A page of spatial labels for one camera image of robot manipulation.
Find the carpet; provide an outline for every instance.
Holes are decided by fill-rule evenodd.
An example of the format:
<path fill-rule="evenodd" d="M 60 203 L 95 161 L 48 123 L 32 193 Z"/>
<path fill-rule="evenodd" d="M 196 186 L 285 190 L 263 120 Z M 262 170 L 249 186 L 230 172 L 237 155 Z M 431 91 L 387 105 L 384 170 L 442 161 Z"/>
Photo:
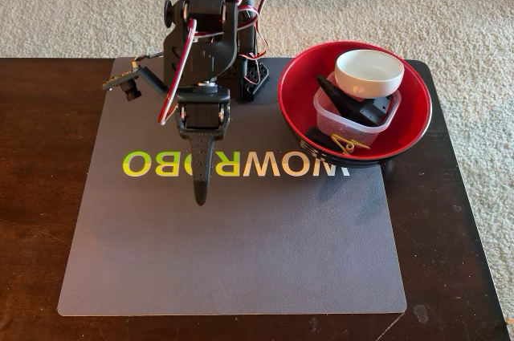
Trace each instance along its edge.
<path fill-rule="evenodd" d="M 1 2 L 0 57 L 133 56 L 160 50 L 168 32 L 164 0 Z M 268 0 L 261 24 L 274 56 L 356 39 L 428 63 L 514 318 L 514 0 Z"/>

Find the plastic container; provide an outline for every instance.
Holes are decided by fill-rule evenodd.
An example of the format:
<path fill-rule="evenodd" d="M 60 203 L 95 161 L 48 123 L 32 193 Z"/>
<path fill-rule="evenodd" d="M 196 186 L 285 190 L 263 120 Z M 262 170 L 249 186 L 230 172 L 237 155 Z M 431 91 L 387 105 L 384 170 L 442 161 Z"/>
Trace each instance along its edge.
<path fill-rule="evenodd" d="M 327 79 L 334 83 L 334 74 L 330 74 Z M 393 100 L 390 105 L 390 110 L 381 125 L 377 127 L 367 127 L 339 115 L 339 112 L 337 112 L 330 98 L 320 88 L 314 95 L 313 100 L 314 108 L 316 109 L 317 126 L 328 136 L 337 134 L 345 139 L 354 139 L 366 146 L 370 146 L 375 139 L 377 139 L 378 134 L 384 132 L 389 127 L 394 118 L 394 114 L 396 114 L 402 102 L 402 96 L 399 91 L 393 93 L 392 96 Z"/>

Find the white wire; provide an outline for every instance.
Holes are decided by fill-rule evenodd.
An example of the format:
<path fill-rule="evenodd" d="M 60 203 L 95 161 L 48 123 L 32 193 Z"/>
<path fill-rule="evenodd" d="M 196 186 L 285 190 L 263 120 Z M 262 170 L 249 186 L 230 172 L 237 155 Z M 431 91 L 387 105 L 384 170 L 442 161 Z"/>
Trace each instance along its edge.
<path fill-rule="evenodd" d="M 194 18 L 192 18 L 191 20 L 192 20 L 191 28 L 189 29 L 188 39 L 186 42 L 186 49 L 184 50 L 184 55 L 181 57 L 181 59 L 182 59 L 181 65 L 179 67 L 177 67 L 177 72 L 175 73 L 175 80 L 171 84 L 173 86 L 173 91 L 168 98 L 168 102 L 166 103 L 165 111 L 162 114 L 161 126 L 164 126 L 168 119 L 167 116 L 168 116 L 169 109 L 171 108 L 171 103 L 173 102 L 173 99 L 175 98 L 175 94 L 177 93 L 178 82 L 180 82 L 180 78 L 182 77 L 182 72 L 184 71 L 184 67 L 186 66 L 187 57 L 189 56 L 190 51 L 191 51 L 191 46 L 193 45 L 194 33 L 196 32 L 197 22 Z"/>

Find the red wire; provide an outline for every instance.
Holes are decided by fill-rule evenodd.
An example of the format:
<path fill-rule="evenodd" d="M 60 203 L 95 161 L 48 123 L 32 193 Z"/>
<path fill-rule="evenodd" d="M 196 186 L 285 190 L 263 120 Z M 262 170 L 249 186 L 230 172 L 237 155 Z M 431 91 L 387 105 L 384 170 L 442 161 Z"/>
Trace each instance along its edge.
<path fill-rule="evenodd" d="M 164 104 L 162 105 L 162 109 L 161 109 L 161 112 L 159 113 L 159 123 L 162 121 L 162 116 L 164 115 L 164 112 L 165 112 L 165 109 L 166 109 L 166 104 L 168 104 L 168 100 L 171 96 L 171 94 L 173 94 L 173 90 L 176 86 L 178 86 L 178 82 L 179 80 L 177 79 L 177 76 L 178 76 L 178 72 L 180 71 L 180 67 L 182 66 L 182 64 L 184 63 L 184 58 L 187 58 L 185 55 L 186 55 L 186 50 L 187 50 L 187 47 L 189 44 L 191 44 L 193 42 L 193 38 L 194 36 L 192 35 L 193 32 L 191 32 L 191 25 L 192 25 L 192 21 L 193 19 L 190 18 L 188 24 L 187 24 L 187 28 L 189 30 L 189 33 L 187 35 L 187 39 L 186 39 L 186 42 L 184 43 L 184 48 L 182 48 L 182 54 L 180 56 L 180 59 L 178 61 L 178 65 L 177 65 L 177 69 L 175 70 L 175 76 L 173 77 L 173 82 L 171 83 L 171 86 L 169 86 L 169 90 L 168 90 L 168 94 L 166 95 L 166 99 L 164 101 Z M 168 115 L 173 112 L 173 109 L 170 108 L 171 111 L 168 112 Z"/>

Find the white bowl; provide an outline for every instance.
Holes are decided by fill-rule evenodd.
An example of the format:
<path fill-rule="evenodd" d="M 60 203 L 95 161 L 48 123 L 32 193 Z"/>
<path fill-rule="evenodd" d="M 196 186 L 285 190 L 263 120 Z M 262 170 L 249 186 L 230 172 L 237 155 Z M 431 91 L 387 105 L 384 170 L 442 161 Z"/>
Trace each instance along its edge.
<path fill-rule="evenodd" d="M 385 52 L 353 50 L 337 58 L 334 71 L 341 90 L 358 98 L 373 99 L 395 92 L 405 68 L 400 60 Z"/>

